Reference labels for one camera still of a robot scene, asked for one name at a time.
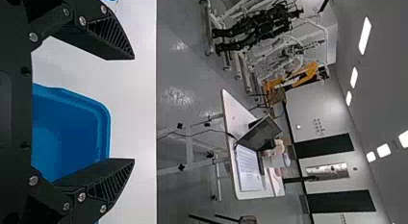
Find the ceiling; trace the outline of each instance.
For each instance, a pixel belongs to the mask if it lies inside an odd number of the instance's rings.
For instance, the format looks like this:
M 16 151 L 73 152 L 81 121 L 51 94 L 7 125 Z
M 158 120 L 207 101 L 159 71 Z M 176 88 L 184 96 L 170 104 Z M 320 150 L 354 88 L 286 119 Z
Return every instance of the ceiling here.
M 408 149 L 397 137 L 408 130 L 408 57 L 405 35 L 408 29 L 407 0 L 333 0 L 331 6 L 339 22 L 337 62 L 334 66 L 344 95 L 350 90 L 349 107 L 365 152 L 375 152 L 388 143 L 392 154 L 370 163 L 375 182 L 390 219 L 406 223 L 408 197 Z M 363 21 L 372 25 L 369 44 L 362 56 L 358 42 Z M 352 67 L 358 69 L 355 89 L 351 89 Z

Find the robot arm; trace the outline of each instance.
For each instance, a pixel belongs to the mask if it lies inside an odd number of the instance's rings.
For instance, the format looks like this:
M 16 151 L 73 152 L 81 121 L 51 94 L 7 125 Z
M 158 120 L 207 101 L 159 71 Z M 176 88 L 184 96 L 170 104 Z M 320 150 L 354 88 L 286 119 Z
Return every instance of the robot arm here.
M 134 160 L 105 160 L 58 185 L 31 166 L 31 52 L 53 36 L 105 60 L 132 60 L 129 39 L 99 0 L 0 0 L 0 21 L 0 222 L 94 223 L 115 204 Z

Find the white wall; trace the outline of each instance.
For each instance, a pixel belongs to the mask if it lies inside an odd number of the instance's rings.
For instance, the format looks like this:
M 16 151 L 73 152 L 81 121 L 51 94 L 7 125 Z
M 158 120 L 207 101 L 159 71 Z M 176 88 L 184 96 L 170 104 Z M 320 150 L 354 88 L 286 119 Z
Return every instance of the white wall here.
M 349 133 L 355 149 L 353 152 L 300 160 L 303 175 L 306 175 L 305 169 L 308 166 L 339 162 L 347 163 L 350 175 L 347 179 L 306 183 L 307 192 L 322 193 L 368 189 L 377 212 L 345 213 L 346 223 L 388 224 L 390 223 L 389 219 L 384 212 L 360 139 L 334 75 L 332 73 L 332 78 L 324 86 L 320 83 L 314 83 L 292 89 L 287 93 L 288 115 L 295 142 Z M 319 135 L 315 131 L 313 123 L 315 118 L 320 118 L 325 129 L 323 135 Z M 296 125 L 300 125 L 302 128 L 297 130 Z M 340 213 L 314 214 L 314 217 L 316 223 L 337 223 L 341 220 Z

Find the black panel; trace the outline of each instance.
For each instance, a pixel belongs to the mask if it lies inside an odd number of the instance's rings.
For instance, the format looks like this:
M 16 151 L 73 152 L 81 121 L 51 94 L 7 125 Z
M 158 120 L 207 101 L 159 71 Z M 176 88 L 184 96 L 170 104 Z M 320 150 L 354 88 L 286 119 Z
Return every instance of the black panel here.
M 375 212 L 368 190 L 306 195 L 311 213 Z
M 349 134 L 298 142 L 294 148 L 299 159 L 354 151 Z

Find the screw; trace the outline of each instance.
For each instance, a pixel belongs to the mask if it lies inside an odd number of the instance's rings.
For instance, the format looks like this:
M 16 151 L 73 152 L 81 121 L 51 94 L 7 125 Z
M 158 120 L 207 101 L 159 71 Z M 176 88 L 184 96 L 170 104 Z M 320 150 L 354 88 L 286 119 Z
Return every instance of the screw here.
M 79 23 L 80 23 L 82 26 L 86 26 L 86 25 L 87 25 L 87 20 L 86 20 L 83 16 L 80 16 L 80 17 L 79 17 Z
M 38 41 L 38 35 L 36 33 L 30 33 L 28 35 L 28 37 L 29 37 L 30 41 L 32 41 L 32 42 L 37 42 Z
M 85 199 L 87 198 L 87 195 L 85 194 L 85 193 L 81 193 L 81 194 L 79 194 L 79 196 L 78 196 L 78 202 L 84 202 L 85 201 Z
M 65 211 L 65 212 L 67 212 L 68 210 L 69 210 L 69 203 L 65 203 L 64 204 L 64 207 L 63 207 L 63 210 Z
M 30 181 L 28 183 L 28 185 L 30 185 L 31 187 L 35 186 L 38 183 L 38 177 L 37 176 L 33 176 L 30 178 Z
M 100 212 L 101 212 L 101 213 L 105 213 L 105 212 L 106 212 L 106 205 L 103 205 L 103 206 L 101 207 Z
M 66 16 L 70 15 L 69 9 L 67 9 L 67 8 L 64 8 L 63 12 L 64 12 L 64 15 L 66 15 Z
M 106 12 L 108 12 L 108 10 L 106 9 L 106 7 L 104 5 L 101 5 L 101 12 L 103 14 L 106 14 Z

